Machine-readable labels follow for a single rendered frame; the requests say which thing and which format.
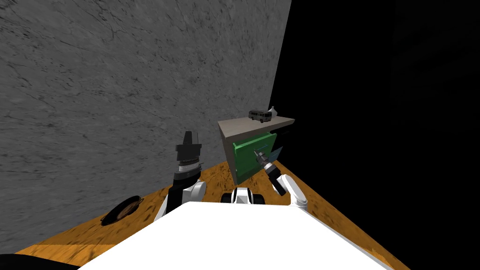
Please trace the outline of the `grey toy bus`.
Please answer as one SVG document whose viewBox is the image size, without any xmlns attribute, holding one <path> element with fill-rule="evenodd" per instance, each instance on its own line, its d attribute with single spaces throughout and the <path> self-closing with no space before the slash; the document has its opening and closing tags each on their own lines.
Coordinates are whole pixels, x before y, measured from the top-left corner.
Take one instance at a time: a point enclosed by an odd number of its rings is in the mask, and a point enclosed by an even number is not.
<svg viewBox="0 0 480 270">
<path fill-rule="evenodd" d="M 251 110 L 248 113 L 248 117 L 252 120 L 259 121 L 261 123 L 271 121 L 272 119 L 272 112 L 270 111 L 259 111 L 259 110 Z"/>
</svg>

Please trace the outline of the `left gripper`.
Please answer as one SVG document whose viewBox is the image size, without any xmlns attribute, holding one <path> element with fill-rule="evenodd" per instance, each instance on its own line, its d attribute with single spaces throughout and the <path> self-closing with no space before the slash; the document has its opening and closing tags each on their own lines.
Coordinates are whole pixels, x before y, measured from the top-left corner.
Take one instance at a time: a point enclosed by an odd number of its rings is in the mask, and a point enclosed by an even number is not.
<svg viewBox="0 0 480 270">
<path fill-rule="evenodd" d="M 188 160 L 198 159 L 201 154 L 202 144 L 198 142 L 198 133 L 186 131 L 183 138 L 183 144 L 177 144 L 177 161 L 186 162 Z"/>
</svg>

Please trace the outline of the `grey cabinet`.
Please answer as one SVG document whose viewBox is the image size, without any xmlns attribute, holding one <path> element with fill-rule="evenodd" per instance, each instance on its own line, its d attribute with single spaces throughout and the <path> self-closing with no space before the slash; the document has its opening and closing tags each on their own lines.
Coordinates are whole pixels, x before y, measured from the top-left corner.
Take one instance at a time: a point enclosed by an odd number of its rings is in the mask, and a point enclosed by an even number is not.
<svg viewBox="0 0 480 270">
<path fill-rule="evenodd" d="M 270 132 L 277 128 L 289 126 L 295 119 L 276 116 L 269 122 L 261 123 L 247 117 L 218 121 L 226 160 L 233 178 L 234 185 L 240 184 L 236 176 L 233 143 L 248 139 L 258 134 Z"/>
</svg>

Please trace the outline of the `green drawer front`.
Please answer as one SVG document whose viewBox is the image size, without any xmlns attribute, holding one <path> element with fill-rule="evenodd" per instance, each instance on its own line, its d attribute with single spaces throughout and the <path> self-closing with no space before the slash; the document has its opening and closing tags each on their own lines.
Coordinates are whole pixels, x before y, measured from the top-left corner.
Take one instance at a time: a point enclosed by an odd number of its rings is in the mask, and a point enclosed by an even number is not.
<svg viewBox="0 0 480 270">
<path fill-rule="evenodd" d="M 267 132 L 232 144 L 235 160 L 235 175 L 238 185 L 260 171 L 260 163 L 257 162 L 254 152 L 262 152 L 266 157 L 269 157 L 276 137 L 276 133 L 272 134 Z"/>
</svg>

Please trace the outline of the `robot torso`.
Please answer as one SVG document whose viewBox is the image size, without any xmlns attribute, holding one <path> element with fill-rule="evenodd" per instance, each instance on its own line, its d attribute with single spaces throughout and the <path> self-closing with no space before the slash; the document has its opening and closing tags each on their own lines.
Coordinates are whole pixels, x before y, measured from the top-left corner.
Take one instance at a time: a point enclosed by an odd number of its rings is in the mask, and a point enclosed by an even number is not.
<svg viewBox="0 0 480 270">
<path fill-rule="evenodd" d="M 187 202 L 79 270 L 393 270 L 294 206 Z"/>
</svg>

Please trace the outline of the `black round pan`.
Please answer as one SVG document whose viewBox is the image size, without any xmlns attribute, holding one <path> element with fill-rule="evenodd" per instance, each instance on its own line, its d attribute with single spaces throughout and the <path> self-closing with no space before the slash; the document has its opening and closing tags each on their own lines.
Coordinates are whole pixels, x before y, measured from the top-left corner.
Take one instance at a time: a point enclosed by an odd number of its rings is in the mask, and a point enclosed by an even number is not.
<svg viewBox="0 0 480 270">
<path fill-rule="evenodd" d="M 126 216 L 131 215 L 138 209 L 142 201 L 143 198 L 138 195 L 127 198 L 101 218 L 101 225 L 111 225 L 117 223 Z"/>
</svg>

